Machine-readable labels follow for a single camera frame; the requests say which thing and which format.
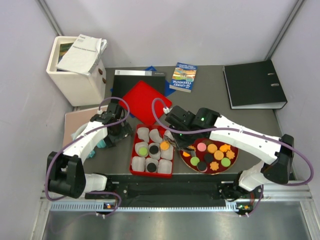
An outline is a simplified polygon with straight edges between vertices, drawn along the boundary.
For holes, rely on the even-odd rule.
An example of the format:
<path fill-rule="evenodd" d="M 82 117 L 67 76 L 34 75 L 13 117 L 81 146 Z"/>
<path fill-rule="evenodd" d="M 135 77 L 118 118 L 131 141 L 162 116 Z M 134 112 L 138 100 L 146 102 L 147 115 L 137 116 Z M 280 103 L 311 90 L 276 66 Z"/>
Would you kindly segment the metal tongs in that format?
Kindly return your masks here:
<path fill-rule="evenodd" d="M 188 148 L 189 145 L 185 145 L 185 142 L 183 140 L 176 140 L 174 138 L 174 141 L 168 141 L 170 145 L 172 145 L 174 148 L 176 148 L 179 151 L 187 152 L 190 155 L 194 155 L 196 151 L 192 151 Z"/>

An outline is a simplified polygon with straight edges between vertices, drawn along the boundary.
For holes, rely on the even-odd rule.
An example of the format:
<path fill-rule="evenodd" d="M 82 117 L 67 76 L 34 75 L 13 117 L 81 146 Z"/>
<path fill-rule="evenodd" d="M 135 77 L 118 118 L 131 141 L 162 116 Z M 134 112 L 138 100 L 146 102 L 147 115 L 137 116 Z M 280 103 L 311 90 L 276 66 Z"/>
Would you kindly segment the red cookie box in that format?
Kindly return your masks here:
<path fill-rule="evenodd" d="M 132 175 L 169 179 L 173 175 L 171 134 L 158 125 L 139 124 L 133 138 L 129 171 Z"/>

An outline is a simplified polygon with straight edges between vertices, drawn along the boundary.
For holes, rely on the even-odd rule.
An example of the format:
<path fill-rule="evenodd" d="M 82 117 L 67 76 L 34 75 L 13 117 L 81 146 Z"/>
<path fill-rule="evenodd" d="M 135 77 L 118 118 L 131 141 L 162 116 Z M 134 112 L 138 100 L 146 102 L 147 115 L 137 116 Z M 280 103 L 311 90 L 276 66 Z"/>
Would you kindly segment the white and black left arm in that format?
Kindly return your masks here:
<path fill-rule="evenodd" d="M 47 157 L 45 193 L 56 193 L 74 199 L 97 192 L 109 198 L 114 187 L 101 173 L 86 174 L 85 160 L 95 148 L 111 148 L 133 133 L 127 122 L 128 113 L 117 103 L 109 103 L 105 111 L 98 110 L 74 140 L 59 152 Z"/>

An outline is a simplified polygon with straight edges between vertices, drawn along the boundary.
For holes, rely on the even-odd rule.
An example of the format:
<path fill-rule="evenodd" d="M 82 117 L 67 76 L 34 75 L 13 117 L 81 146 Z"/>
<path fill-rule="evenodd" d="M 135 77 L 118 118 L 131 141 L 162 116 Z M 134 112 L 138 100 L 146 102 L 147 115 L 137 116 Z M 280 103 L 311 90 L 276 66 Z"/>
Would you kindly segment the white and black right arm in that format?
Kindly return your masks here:
<path fill-rule="evenodd" d="M 286 185 L 289 182 L 294 157 L 291 150 L 294 145 L 292 136 L 264 135 L 205 107 L 200 108 L 196 114 L 180 106 L 164 107 L 163 111 L 179 149 L 186 150 L 197 139 L 206 138 L 228 144 L 260 160 L 251 168 L 240 171 L 232 184 L 220 186 L 219 191 L 223 197 L 245 198 L 260 185 Z"/>

